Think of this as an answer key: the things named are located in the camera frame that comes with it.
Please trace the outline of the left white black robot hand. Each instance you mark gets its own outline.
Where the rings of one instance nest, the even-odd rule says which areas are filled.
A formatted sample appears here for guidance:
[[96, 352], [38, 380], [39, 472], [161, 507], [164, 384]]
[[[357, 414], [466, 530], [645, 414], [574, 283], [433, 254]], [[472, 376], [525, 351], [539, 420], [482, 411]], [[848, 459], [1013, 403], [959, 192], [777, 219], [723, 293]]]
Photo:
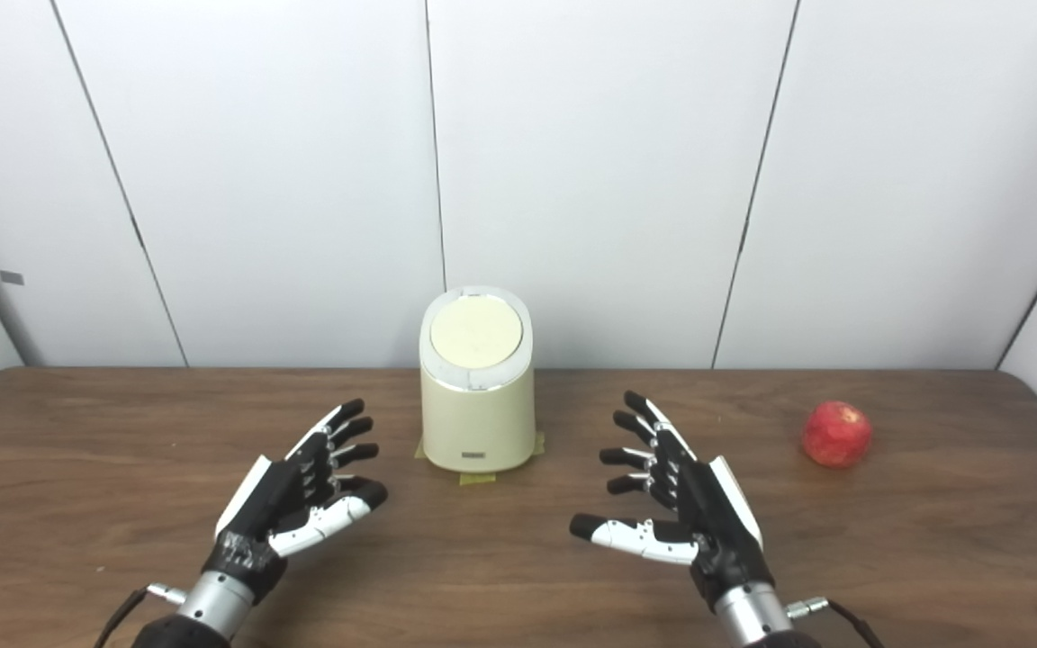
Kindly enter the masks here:
[[262, 603], [284, 576], [289, 558], [329, 540], [387, 501], [381, 482], [340, 469], [379, 456], [375, 443], [353, 439], [374, 426], [365, 403], [334, 407], [283, 459], [260, 455], [215, 524], [202, 570], [234, 580]]

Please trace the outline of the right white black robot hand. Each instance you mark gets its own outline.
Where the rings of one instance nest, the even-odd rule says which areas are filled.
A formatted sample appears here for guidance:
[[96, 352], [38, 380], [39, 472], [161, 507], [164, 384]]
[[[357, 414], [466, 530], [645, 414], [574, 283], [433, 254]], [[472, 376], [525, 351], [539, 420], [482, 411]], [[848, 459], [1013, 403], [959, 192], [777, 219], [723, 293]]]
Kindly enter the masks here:
[[608, 482], [609, 495], [643, 492], [674, 520], [621, 519], [577, 513], [569, 532], [581, 540], [691, 571], [701, 598], [716, 605], [734, 590], [775, 586], [762, 532], [724, 456], [702, 461], [663, 411], [645, 395], [623, 394], [612, 419], [645, 447], [602, 448], [605, 466], [628, 474]]

